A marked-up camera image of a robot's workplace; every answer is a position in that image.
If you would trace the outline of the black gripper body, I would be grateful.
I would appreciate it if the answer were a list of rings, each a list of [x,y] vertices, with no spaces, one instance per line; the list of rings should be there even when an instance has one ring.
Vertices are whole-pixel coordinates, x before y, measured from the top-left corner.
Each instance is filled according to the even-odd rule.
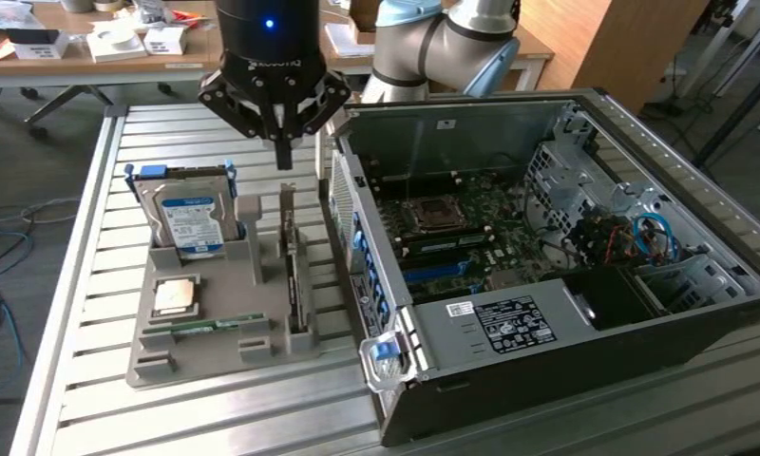
[[[317,1],[217,1],[220,74],[255,103],[300,104],[325,73]]]

